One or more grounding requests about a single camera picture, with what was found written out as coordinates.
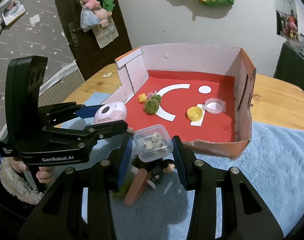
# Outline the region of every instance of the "red felt mat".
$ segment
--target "red felt mat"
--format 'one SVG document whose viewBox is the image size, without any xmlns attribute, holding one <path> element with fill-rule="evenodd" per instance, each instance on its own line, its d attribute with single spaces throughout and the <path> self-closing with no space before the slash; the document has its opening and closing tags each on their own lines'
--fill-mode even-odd
<svg viewBox="0 0 304 240">
<path fill-rule="evenodd" d="M 149 70 L 149 78 L 139 91 L 126 103 L 126 122 L 135 131 L 162 124 L 170 137 L 179 135 L 182 141 L 200 139 L 211 142 L 233 142 L 234 131 L 234 77 L 200 72 L 174 72 Z M 176 115 L 173 122 L 164 120 L 156 114 L 143 112 L 144 104 L 138 102 L 138 95 L 157 92 L 175 84 L 190 84 L 189 89 L 175 89 L 162 96 L 161 106 L 170 114 Z M 208 94 L 200 93 L 199 87 L 209 86 Z M 202 126 L 191 126 L 187 110 L 197 104 L 204 104 L 208 98 L 220 98 L 226 102 L 225 112 L 210 114 L 205 112 Z"/>
</svg>

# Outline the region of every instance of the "wooden table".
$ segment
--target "wooden table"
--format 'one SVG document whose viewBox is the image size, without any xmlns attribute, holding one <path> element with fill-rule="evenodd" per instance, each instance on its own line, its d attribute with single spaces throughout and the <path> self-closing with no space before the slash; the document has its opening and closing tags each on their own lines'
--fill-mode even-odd
<svg viewBox="0 0 304 240">
<path fill-rule="evenodd" d="M 103 78 L 107 72 L 113 74 Z M 94 92 L 113 93 L 119 86 L 116 65 L 111 64 L 82 84 L 65 102 L 82 104 Z M 304 130 L 304 92 L 295 85 L 257 74 L 252 105 L 253 121 Z"/>
</svg>

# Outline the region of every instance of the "fuzzy sleeve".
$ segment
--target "fuzzy sleeve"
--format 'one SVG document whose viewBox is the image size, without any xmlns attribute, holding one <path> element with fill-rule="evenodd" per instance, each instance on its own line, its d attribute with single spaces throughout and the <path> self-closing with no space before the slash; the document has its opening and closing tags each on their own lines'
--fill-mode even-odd
<svg viewBox="0 0 304 240">
<path fill-rule="evenodd" d="M 31 188 L 29 183 L 21 178 L 12 168 L 8 158 L 3 158 L 0 164 L 0 180 L 4 188 L 21 201 L 32 205 L 39 203 L 44 193 Z"/>
</svg>

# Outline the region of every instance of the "door handle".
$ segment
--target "door handle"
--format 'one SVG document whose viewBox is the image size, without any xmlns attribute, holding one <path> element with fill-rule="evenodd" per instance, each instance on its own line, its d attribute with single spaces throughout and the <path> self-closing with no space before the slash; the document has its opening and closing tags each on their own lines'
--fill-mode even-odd
<svg viewBox="0 0 304 240">
<path fill-rule="evenodd" d="M 70 32 L 70 35 L 71 35 L 71 38 L 72 38 L 72 43 L 73 43 L 73 46 L 75 48 L 79 47 L 80 46 L 80 42 L 79 42 L 79 39 L 77 38 L 77 32 L 78 31 L 81 31 L 82 28 L 74 28 L 74 23 L 69 23 L 68 24 L 68 28 L 69 28 L 69 32 Z"/>
</svg>

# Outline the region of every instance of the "green plush toy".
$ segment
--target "green plush toy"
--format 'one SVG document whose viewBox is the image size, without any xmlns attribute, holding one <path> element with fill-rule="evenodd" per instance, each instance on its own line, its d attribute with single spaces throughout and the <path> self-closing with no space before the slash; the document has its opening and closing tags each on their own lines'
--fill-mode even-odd
<svg viewBox="0 0 304 240">
<path fill-rule="evenodd" d="M 160 103 L 157 99 L 150 98 L 144 103 L 144 112 L 147 114 L 155 114 L 159 110 L 159 106 Z"/>
<path fill-rule="evenodd" d="M 159 103 L 161 103 L 161 96 L 158 94 L 154 94 L 150 97 L 150 99 L 156 99 L 157 101 L 159 101 Z"/>
<path fill-rule="evenodd" d="M 115 4 L 113 4 L 114 0 L 102 0 L 102 7 L 106 9 L 108 12 L 112 12 L 113 7 Z"/>
</svg>

